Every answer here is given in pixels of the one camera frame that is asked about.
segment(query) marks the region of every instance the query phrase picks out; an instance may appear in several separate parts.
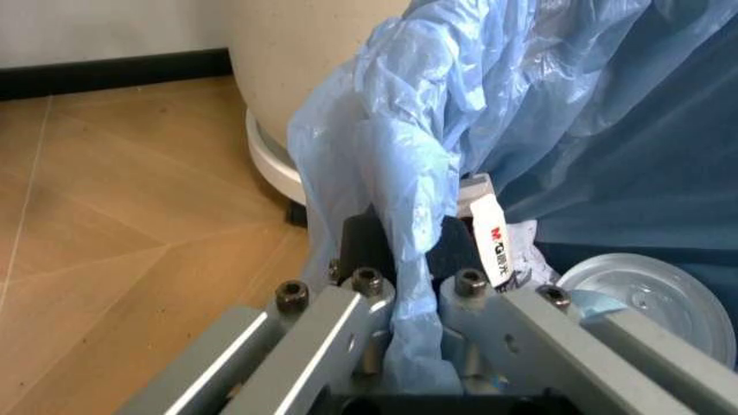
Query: screw head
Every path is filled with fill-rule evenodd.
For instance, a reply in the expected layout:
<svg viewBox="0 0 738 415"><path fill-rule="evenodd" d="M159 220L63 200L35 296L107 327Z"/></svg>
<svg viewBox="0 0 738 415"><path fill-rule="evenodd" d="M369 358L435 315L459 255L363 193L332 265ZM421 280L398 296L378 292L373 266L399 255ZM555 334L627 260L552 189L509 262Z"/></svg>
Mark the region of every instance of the screw head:
<svg viewBox="0 0 738 415"><path fill-rule="evenodd" d="M354 291L367 297L382 294L382 274L374 268L362 266L351 275L351 286Z"/></svg>
<svg viewBox="0 0 738 415"><path fill-rule="evenodd" d="M328 263L328 281L331 285L338 285L340 279L340 262L338 259L331 259Z"/></svg>
<svg viewBox="0 0 738 415"><path fill-rule="evenodd" d="M301 313L308 308L308 286L297 280L281 283L274 291L277 310L285 314Z"/></svg>
<svg viewBox="0 0 738 415"><path fill-rule="evenodd" d="M454 276L454 291L462 297L478 297L484 294L487 276L473 268L459 270Z"/></svg>
<svg viewBox="0 0 738 415"><path fill-rule="evenodd" d="M541 285L536 292L560 310L566 310L571 304L571 296L561 287L550 284Z"/></svg>

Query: metal lid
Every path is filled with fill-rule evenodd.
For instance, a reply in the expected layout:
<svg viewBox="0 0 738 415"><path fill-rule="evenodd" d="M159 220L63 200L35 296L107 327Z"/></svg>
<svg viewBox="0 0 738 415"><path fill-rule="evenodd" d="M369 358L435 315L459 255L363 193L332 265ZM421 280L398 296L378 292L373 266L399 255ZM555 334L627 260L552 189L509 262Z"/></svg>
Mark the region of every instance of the metal lid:
<svg viewBox="0 0 738 415"><path fill-rule="evenodd" d="M611 253L574 266L557 285L620 300L717 361L735 365L735 333L728 313L712 292L676 266Z"/></svg>

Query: white label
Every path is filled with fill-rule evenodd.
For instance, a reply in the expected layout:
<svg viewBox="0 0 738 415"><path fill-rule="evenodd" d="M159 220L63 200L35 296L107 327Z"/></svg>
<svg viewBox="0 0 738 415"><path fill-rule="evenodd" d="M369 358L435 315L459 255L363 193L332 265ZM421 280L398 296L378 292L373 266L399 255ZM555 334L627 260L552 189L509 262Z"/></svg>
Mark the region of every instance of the white label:
<svg viewBox="0 0 738 415"><path fill-rule="evenodd" d="M473 201L470 207L474 218L474 237L484 272L490 284L497 287L506 283L512 275L505 214L491 194Z"/></svg>

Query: white wall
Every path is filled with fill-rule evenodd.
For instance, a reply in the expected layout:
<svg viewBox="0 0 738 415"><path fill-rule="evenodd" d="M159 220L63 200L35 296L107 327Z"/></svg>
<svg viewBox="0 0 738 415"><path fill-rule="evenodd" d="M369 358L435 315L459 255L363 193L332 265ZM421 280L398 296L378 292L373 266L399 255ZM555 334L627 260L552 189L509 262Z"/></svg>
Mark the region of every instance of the white wall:
<svg viewBox="0 0 738 415"><path fill-rule="evenodd" d="M224 1L0 0L0 67L223 48Z"/></svg>

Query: plastic bag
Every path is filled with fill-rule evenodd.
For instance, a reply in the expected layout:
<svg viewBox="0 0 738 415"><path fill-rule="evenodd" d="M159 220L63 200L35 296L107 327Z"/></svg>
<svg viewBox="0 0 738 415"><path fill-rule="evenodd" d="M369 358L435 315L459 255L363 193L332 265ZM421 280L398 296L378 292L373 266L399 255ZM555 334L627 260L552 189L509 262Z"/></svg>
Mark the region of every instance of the plastic bag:
<svg viewBox="0 0 738 415"><path fill-rule="evenodd" d="M441 359L424 257L442 217L455 213L460 174L491 172L514 221L587 200L566 186L562 200L537 191L563 186L588 152L585 137L616 124L736 8L728 0L416 0L313 91L288 130L308 201L303 278L314 290L328 282L343 220L373 204L398 271L389 388L461 390ZM581 144L574 151L561 145L571 140ZM538 175L521 177L529 170ZM506 189L515 179L521 185Z"/></svg>

